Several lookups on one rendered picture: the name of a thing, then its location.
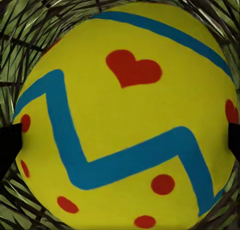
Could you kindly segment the wicker basket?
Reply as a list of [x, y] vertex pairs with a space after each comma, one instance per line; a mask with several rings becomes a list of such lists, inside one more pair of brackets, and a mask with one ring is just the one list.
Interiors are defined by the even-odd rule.
[[[2, 1], [0, 1], [0, 21], [2, 20], [2, 18], [4, 16], [6, 16], [5, 12], [7, 10], [8, 4], [11, 1], [12, 0], [2, 0]], [[3, 126], [0, 126], [0, 129], [12, 125], [12, 122], [10, 122], [8, 87], [9, 87], [10, 97], [11, 97], [12, 111], [14, 112], [16, 104], [17, 104], [17, 100], [18, 100], [18, 97], [19, 97], [19, 94], [20, 94], [20, 91], [21, 91], [26, 79], [28, 78], [27, 77], [27, 71], [31, 67], [31, 65], [32, 65], [33, 61], [35, 60], [35, 58], [37, 57], [38, 53], [41, 52], [41, 54], [40, 54], [40, 57], [41, 57], [45, 52], [47, 52], [51, 48], [51, 46], [53, 46], [57, 42], [56, 38], [58, 38], [60, 36], [60, 34], [64, 33], [67, 30], [69, 31], [70, 29], [73, 29], [77, 24], [83, 23], [84, 21], [88, 20], [90, 17], [93, 17], [96, 14], [104, 12], [104, 10], [102, 10], [102, 6], [103, 6], [103, 8], [109, 10], [111, 8], [114, 8], [114, 7], [122, 6], [122, 4], [123, 4], [123, 3], [118, 2], [118, 1], [121, 1], [121, 0], [95, 0], [96, 3], [91, 4], [91, 5], [88, 5], [88, 3], [90, 3], [93, 0], [82, 0], [82, 1], [76, 2], [76, 3], [73, 3], [75, 0], [70, 0], [70, 2], [66, 3], [65, 5], [53, 7], [52, 5], [55, 5], [55, 4], [60, 3], [60, 2], [66, 2], [66, 1], [69, 1], [69, 0], [58, 0], [58, 1], [34, 0], [30, 4], [29, 4], [29, 1], [27, 2], [25, 8], [16, 17], [14, 17], [12, 20], [10, 20], [12, 14], [13, 14], [13, 11], [15, 10], [15, 7], [17, 6], [17, 4], [19, 2], [19, 0], [17, 0], [15, 6], [13, 7], [13, 9], [12, 9], [12, 11], [11, 11], [6, 23], [5, 23], [5, 25], [2, 28], [0, 28], [0, 40], [2, 39], [2, 49], [1, 49], [1, 54], [0, 54], [0, 74], [1, 74], [3, 68], [5, 67], [8, 60], [9, 60], [9, 63], [10, 63], [10, 55], [13, 52], [14, 47], [16, 45], [18, 45], [18, 46], [20, 45], [20, 48], [17, 51], [16, 57], [15, 57], [15, 60], [16, 60], [21, 48], [26, 47], [25, 51], [24, 51], [24, 48], [23, 48], [22, 57], [21, 57], [21, 60], [20, 60], [19, 64], [18, 65], [15, 64], [15, 71], [14, 71], [13, 75], [11, 76], [10, 81], [9, 82], [8, 81], [0, 82], [0, 87], [2, 87], [2, 91], [3, 91], [3, 87], [6, 87], [6, 97], [4, 96], [4, 91], [3, 91], [3, 97], [4, 97], [4, 101], [5, 101], [5, 111], [4, 112], [2, 110], [1, 103], [0, 103], [0, 116], [1, 116], [2, 124], [3, 124]], [[136, 0], [136, 1], [125, 0], [125, 1], [129, 1], [129, 2], [132, 2], [132, 3], [158, 2], [158, 1], [160, 3], [162, 2], [161, 0]], [[228, 0], [222, 0], [222, 1], [224, 2], [229, 14], [220, 5], [218, 5], [214, 0], [178, 0], [178, 1], [166, 0], [166, 1], [173, 2], [179, 8], [184, 9], [185, 11], [192, 14], [194, 17], [196, 17], [199, 21], [201, 21], [207, 27], [207, 29], [214, 36], [214, 38], [216, 39], [216, 41], [218, 42], [220, 47], [224, 47], [224, 46], [228, 47], [228, 49], [230, 51], [231, 64], [232, 64], [232, 68], [233, 68], [232, 76], [234, 77], [235, 74], [234, 74], [234, 67], [233, 67], [233, 63], [232, 63], [233, 54], [230, 50], [230, 45], [233, 46], [233, 49], [236, 52], [236, 54], [237, 54], [237, 56], [239, 57], [239, 60], [240, 60], [240, 24], [238, 23], [238, 20], [236, 19], [235, 15], [233, 14], [233, 11], [231, 9], [234, 9], [239, 14], [240, 14], [240, 11], [237, 10]], [[240, 7], [239, 0], [235, 0], [235, 1], [237, 2], [237, 4]], [[40, 6], [37, 10], [34, 11], [35, 7], [40, 2], [42, 3], [42, 6]], [[75, 8], [79, 3], [82, 3], [82, 2], [86, 2], [86, 3], [82, 6], [80, 6], [79, 8]], [[111, 3], [116, 3], [116, 4], [111, 5], [111, 6], [107, 6], [108, 4], [111, 4]], [[165, 3], [165, 2], [162, 2], [162, 3]], [[233, 28], [231, 28], [225, 21], [223, 21], [221, 19], [221, 17], [218, 15], [217, 11], [214, 9], [212, 3], [218, 9], [220, 9], [220, 11], [222, 11], [228, 18], [230, 18], [231, 20], [234, 21], [234, 24], [235, 24], [238, 32], [235, 31]], [[66, 7], [68, 7], [70, 5], [74, 5], [74, 6], [70, 9], [68, 9], [67, 11], [63, 11]], [[21, 24], [23, 24], [25, 22], [21, 31], [20, 31], [20, 33], [13, 38], [13, 35], [14, 35], [16, 29], [21, 25], [19, 23], [22, 19], [23, 14], [26, 11], [30, 10], [32, 7], [33, 7], [33, 9], [31, 11], [30, 15], [21, 23]], [[46, 13], [45, 17], [39, 23], [37, 23], [35, 25], [37, 19], [40, 16], [42, 16], [42, 15], [40, 15], [40, 13], [42, 12], [44, 7], [47, 7], [47, 10], [45, 12], [43, 12], [42, 15], [46, 12], [47, 13]], [[79, 10], [86, 9], [86, 8], [94, 8], [94, 7], [99, 8], [99, 10], [96, 10], [96, 13], [88, 14], [86, 16], [81, 16], [83, 13], [88, 11], [88, 10], [86, 10], [86, 11], [82, 12], [79, 16], [77, 16], [73, 19], [70, 19], [73, 15], [77, 14]], [[22, 32], [25, 30], [25, 26], [26, 26], [29, 18], [31, 18], [38, 11], [40, 11], [40, 12], [39, 12], [37, 18], [32, 22], [33, 25], [31, 26], [31, 29], [24, 35], [24, 37], [25, 37], [24, 41], [20, 40], [19, 38], [21, 37]], [[68, 11], [73, 11], [73, 12], [71, 14], [67, 15], [67, 16], [64, 16]], [[54, 21], [50, 22], [42, 30], [44, 24], [49, 19], [51, 19], [55, 16], [57, 16], [57, 18]], [[79, 19], [76, 22], [72, 22], [76, 18], [79, 18], [79, 17], [81, 19]], [[6, 30], [6, 27], [8, 26], [8, 24], [13, 22], [16, 18], [18, 18], [18, 21], [17, 21], [13, 31], [11, 32], [11, 35], [9, 36], [7, 34], [4, 34], [4, 31]], [[46, 28], [48, 26], [50, 26], [51, 24], [53, 24], [58, 19], [60, 19], [60, 20], [45, 32]], [[204, 23], [203, 20], [205, 20], [210, 26], [212, 26], [223, 38], [221, 38], [213, 30], [211, 30]], [[66, 23], [66, 21], [68, 21], [68, 22]], [[64, 25], [60, 29], [58, 29], [59, 26], [63, 23], [64, 23]], [[218, 24], [220, 26], [222, 26], [225, 34], [227, 35], [227, 40], [225, 39], [224, 34], [221, 32], [221, 29], [219, 28]], [[44, 42], [49, 38], [48, 37], [49, 34], [40, 45], [37, 45], [37, 43], [39, 42], [39, 40], [42, 36], [44, 36], [47, 33], [50, 33], [50, 31], [53, 30], [56, 27], [58, 27], [58, 28], [51, 35], [51, 39], [49, 40], [48, 43], [46, 43], [43, 46]], [[29, 34], [31, 32], [33, 32], [35, 29], [37, 29], [37, 30], [36, 30], [34, 36], [32, 37], [32, 39], [28, 42], [25, 42], [26, 39], [28, 38]], [[38, 35], [41, 31], [43, 31], [43, 33], [38, 37]], [[3, 49], [4, 41], [6, 41], [7, 43], [6, 43], [6, 46]], [[1, 68], [2, 55], [4, 54], [4, 52], [7, 48], [7, 46], [9, 45], [9, 43], [10, 43], [10, 51], [9, 51], [9, 54], [8, 54], [6, 60], [5, 60], [5, 63], [3, 65], [3, 67]], [[37, 53], [35, 54], [35, 56], [31, 60], [31, 63], [28, 65], [29, 57], [34, 50], [37, 51]], [[24, 73], [24, 76], [23, 76], [23, 79], [22, 79], [23, 60], [26, 56], [27, 56], [27, 58], [26, 58], [26, 62], [25, 62], [25, 73]], [[37, 58], [37, 60], [36, 60], [37, 62], [35, 64], [37, 64], [38, 61], [41, 59], [40, 57]], [[13, 60], [12, 64], [14, 63], [15, 60]], [[237, 65], [234, 57], [233, 57], [233, 60], [234, 60], [235, 64]], [[8, 72], [10, 70], [9, 69], [9, 63], [8, 63]], [[15, 78], [16, 78], [16, 72], [17, 72], [18, 68], [19, 68], [19, 72], [18, 72], [18, 76], [17, 76], [17, 80], [16, 80]], [[239, 70], [238, 65], [237, 65], [237, 68]], [[8, 75], [8, 72], [7, 72], [6, 76]], [[240, 70], [239, 70], [239, 72], [240, 72]], [[13, 83], [11, 83], [11, 80], [12, 80], [13, 76], [14, 76], [14, 81], [13, 81]], [[234, 79], [235, 79], [235, 77], [234, 77]], [[237, 94], [240, 94], [240, 88], [236, 89], [236, 92], [237, 92]], [[60, 225], [67, 226], [66, 223], [55, 221], [50, 216], [45, 214], [45, 212], [48, 211], [48, 209], [46, 207], [44, 207], [37, 200], [37, 198], [34, 198], [33, 195], [28, 194], [27, 192], [23, 191], [22, 189], [20, 189], [20, 188], [18, 188], [15, 185], [10, 183], [10, 180], [13, 179], [16, 182], [21, 183], [29, 191], [29, 189], [28, 189], [29, 187], [27, 186], [25, 181], [21, 180], [20, 177], [18, 177], [18, 175], [17, 175], [17, 173], [20, 174], [20, 171], [18, 169], [16, 160], [14, 160], [14, 164], [15, 164], [16, 170], [12, 170], [12, 167], [10, 167], [10, 169], [9, 169], [10, 174], [7, 177], [5, 176], [2, 180], [2, 182], [0, 182], [0, 195], [3, 195], [15, 207], [15, 209], [13, 207], [7, 205], [4, 202], [1, 202], [1, 201], [0, 201], [0, 205], [2, 205], [6, 210], [8, 208], [11, 211], [15, 212], [16, 214], [18, 214], [18, 215], [24, 217], [25, 219], [27, 219], [31, 223], [31, 227], [29, 228], [29, 230], [50, 230], [49, 227], [40, 223], [40, 220], [42, 219], [42, 217], [45, 217], [47, 219], [47, 221], [51, 222], [59, 230], [66, 230], [64, 227], [60, 226]], [[227, 192], [224, 191], [222, 193], [221, 197], [219, 198], [219, 200], [217, 201], [217, 203], [213, 207], [213, 209], [207, 214], [207, 216], [204, 219], [202, 219], [191, 230], [206, 230], [209, 227], [212, 227], [210, 230], [218, 230], [218, 228], [233, 214], [237, 214], [235, 219], [231, 222], [231, 224], [222, 228], [221, 230], [240, 230], [240, 163], [239, 162], [236, 164], [236, 166], [235, 166], [235, 163], [234, 163], [233, 169], [232, 169], [232, 174], [233, 174], [234, 170], [236, 170], [237, 166], [238, 166], [237, 172], [235, 174], [235, 177], [234, 177], [234, 180], [233, 180], [233, 183], [231, 185], [230, 190], [227, 191]], [[231, 175], [230, 175], [230, 177], [231, 177]], [[18, 193], [22, 197], [25, 197], [25, 198], [29, 199], [30, 201], [36, 203], [37, 205], [39, 205], [41, 207], [41, 210], [37, 210], [34, 207], [27, 204], [26, 201], [22, 201], [19, 198], [15, 197], [11, 193], [9, 193], [4, 186], [7, 186], [8, 188], [15, 191], [16, 193]], [[233, 194], [237, 190], [239, 190], [238, 195], [236, 197], [236, 200], [233, 201]], [[33, 193], [31, 193], [31, 194], [33, 194]], [[210, 221], [210, 219], [216, 214], [217, 211], [219, 211], [221, 208], [223, 208], [227, 205], [229, 205], [230, 207], [228, 208], [228, 210], [225, 211], [224, 214], [222, 214], [221, 216], [218, 216], [215, 219]], [[26, 209], [30, 213], [34, 214], [36, 216], [36, 218], [33, 219], [33, 218], [29, 217], [28, 215], [26, 215], [24, 213], [24, 211], [21, 209], [21, 207]], [[0, 216], [0, 219], [3, 222], [5, 222], [6, 224], [8, 224], [9, 226], [11, 226], [12, 228], [14, 228], [15, 230], [26, 230], [18, 223], [18, 221], [15, 219], [15, 217], [13, 215], [12, 215], [12, 217], [13, 217], [13, 220], [14, 220], [15, 224], [12, 223], [9, 220], [3, 218], [2, 216]], [[7, 229], [3, 226], [3, 224], [0, 223], [0, 230], [7, 230]]]

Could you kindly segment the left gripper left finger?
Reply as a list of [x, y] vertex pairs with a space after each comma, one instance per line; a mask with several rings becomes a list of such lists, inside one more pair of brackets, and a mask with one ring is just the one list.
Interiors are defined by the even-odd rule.
[[0, 183], [22, 148], [22, 124], [0, 128]]

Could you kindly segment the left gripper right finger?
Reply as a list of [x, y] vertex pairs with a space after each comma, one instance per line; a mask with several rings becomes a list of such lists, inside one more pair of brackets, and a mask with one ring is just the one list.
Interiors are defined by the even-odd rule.
[[240, 125], [228, 124], [228, 147], [240, 163]]

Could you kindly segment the easter egg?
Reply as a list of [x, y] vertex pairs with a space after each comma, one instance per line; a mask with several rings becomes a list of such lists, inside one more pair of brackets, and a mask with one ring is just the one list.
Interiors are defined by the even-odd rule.
[[75, 230], [191, 230], [236, 157], [236, 86], [220, 45], [188, 11], [128, 3], [77, 24], [18, 96], [16, 165]]

